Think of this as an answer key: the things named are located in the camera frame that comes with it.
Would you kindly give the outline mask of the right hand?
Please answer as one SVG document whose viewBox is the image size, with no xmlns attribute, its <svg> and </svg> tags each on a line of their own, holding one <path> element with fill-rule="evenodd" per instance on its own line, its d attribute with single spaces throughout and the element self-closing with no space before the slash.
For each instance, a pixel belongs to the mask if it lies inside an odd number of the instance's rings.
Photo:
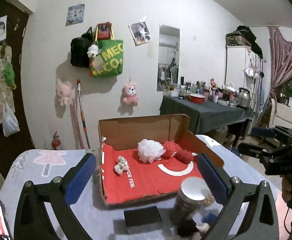
<svg viewBox="0 0 292 240">
<path fill-rule="evenodd" d="M 282 178 L 282 198 L 285 203 L 289 202 L 292 198 L 292 186 L 288 181 L 287 176 L 281 176 Z"/>
</svg>

